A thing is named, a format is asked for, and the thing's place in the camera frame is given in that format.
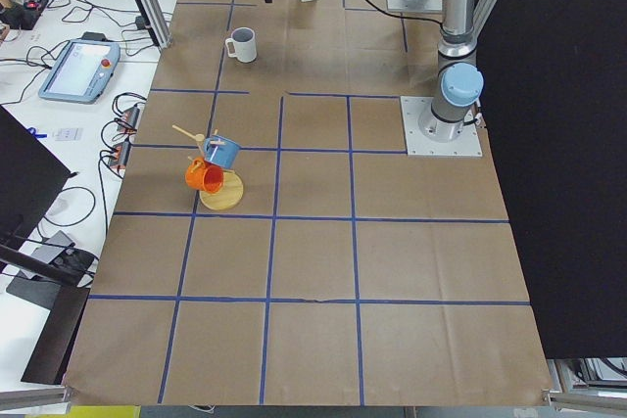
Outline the blue teach pendant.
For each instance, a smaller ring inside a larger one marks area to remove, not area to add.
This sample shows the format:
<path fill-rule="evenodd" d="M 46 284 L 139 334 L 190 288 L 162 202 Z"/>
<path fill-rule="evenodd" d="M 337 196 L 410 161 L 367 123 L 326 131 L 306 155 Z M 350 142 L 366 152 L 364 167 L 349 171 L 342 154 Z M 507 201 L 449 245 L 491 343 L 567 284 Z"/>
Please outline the blue teach pendant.
<path fill-rule="evenodd" d="M 121 57 L 115 42 L 73 39 L 62 50 L 38 96 L 49 101 L 92 104 L 102 95 Z"/>

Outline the wooden mug tree stand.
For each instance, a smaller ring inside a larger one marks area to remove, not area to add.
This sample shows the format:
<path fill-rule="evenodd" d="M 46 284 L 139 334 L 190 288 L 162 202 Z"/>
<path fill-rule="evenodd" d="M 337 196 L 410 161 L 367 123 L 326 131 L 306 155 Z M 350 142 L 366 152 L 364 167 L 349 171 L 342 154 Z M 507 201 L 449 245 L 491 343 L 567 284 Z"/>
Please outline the wooden mug tree stand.
<path fill-rule="evenodd" d="M 171 127 L 174 130 L 182 133 L 183 135 L 191 138 L 195 142 L 197 148 L 200 151 L 200 156 L 195 157 L 195 158 L 203 158 L 204 160 L 205 160 L 204 152 L 203 152 L 204 140 L 211 135 L 215 135 L 215 134 L 219 135 L 217 131 L 215 131 L 213 134 L 210 134 L 208 136 L 205 136 L 202 133 L 193 134 L 176 124 L 173 124 Z M 233 168 L 223 169 L 223 173 L 224 173 L 223 185 L 222 185 L 222 188 L 217 193 L 210 194 L 210 193 L 198 190 L 200 201 L 207 209 L 215 210 L 215 211 L 232 209 L 236 205 L 239 204 L 239 202 L 241 201 L 243 197 L 244 184 L 240 176 L 233 170 Z"/>

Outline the blue hanging mug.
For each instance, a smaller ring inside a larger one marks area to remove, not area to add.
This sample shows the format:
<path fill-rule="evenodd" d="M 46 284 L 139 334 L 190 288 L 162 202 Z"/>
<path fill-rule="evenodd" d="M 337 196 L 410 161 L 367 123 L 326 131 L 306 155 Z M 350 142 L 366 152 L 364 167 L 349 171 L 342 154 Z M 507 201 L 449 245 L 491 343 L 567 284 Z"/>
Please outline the blue hanging mug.
<path fill-rule="evenodd" d="M 232 169 L 241 146 L 226 137 L 211 135 L 203 142 L 203 152 L 208 163 L 223 169 Z"/>

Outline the white ceramic mug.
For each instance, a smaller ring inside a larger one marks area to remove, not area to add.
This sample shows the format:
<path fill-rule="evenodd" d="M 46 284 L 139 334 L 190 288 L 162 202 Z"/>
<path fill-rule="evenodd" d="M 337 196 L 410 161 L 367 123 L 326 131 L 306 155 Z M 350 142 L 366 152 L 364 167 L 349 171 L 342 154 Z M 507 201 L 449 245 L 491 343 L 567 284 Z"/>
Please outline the white ceramic mug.
<path fill-rule="evenodd" d="M 224 40 L 224 46 L 229 58 L 248 64 L 257 58 L 256 33 L 248 27 L 234 29 Z"/>

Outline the orange hanging mug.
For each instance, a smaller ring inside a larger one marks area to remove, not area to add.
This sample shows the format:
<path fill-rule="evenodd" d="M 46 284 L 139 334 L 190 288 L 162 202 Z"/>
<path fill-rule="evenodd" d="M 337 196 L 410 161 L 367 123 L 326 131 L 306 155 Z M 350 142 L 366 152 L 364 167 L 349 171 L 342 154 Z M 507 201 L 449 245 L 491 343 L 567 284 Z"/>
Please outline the orange hanging mug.
<path fill-rule="evenodd" d="M 195 158 L 185 171 L 185 182 L 193 189 L 210 194 L 217 193 L 223 185 L 223 169 L 203 158 Z"/>

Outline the black monitor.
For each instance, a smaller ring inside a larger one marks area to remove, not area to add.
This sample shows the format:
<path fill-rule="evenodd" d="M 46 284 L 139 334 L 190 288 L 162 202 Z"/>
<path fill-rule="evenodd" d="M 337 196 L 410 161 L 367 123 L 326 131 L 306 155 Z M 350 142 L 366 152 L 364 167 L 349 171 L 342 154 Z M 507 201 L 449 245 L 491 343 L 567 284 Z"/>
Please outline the black monitor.
<path fill-rule="evenodd" d="M 1 111 L 1 243 L 19 249 L 71 171 L 8 111 Z"/>

